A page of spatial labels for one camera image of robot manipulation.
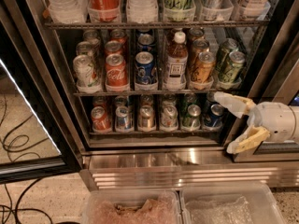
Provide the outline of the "yellow-white gripper finger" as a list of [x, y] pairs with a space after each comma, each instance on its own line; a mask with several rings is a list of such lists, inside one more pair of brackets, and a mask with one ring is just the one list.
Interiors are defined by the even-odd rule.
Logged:
[[270, 136], [265, 127], [250, 125], [240, 136], [232, 141], [226, 151], [230, 154], [238, 154], [260, 145]]
[[222, 91], [216, 91], [214, 93], [214, 100], [240, 119], [256, 106], [250, 98], [232, 95]]

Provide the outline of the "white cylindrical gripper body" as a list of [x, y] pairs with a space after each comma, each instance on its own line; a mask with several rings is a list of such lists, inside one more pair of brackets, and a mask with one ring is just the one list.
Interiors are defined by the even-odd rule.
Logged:
[[296, 107], [282, 103], [262, 102], [249, 112], [248, 124], [265, 127], [267, 142], [296, 141]]

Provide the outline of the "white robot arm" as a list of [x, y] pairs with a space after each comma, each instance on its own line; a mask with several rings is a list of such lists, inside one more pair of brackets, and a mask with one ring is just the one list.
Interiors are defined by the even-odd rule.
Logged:
[[235, 117], [248, 116], [248, 128], [234, 141], [226, 151], [238, 154], [260, 145], [263, 141], [284, 143], [299, 139], [299, 107], [276, 102], [255, 104], [250, 98], [216, 91], [214, 100], [227, 108]]

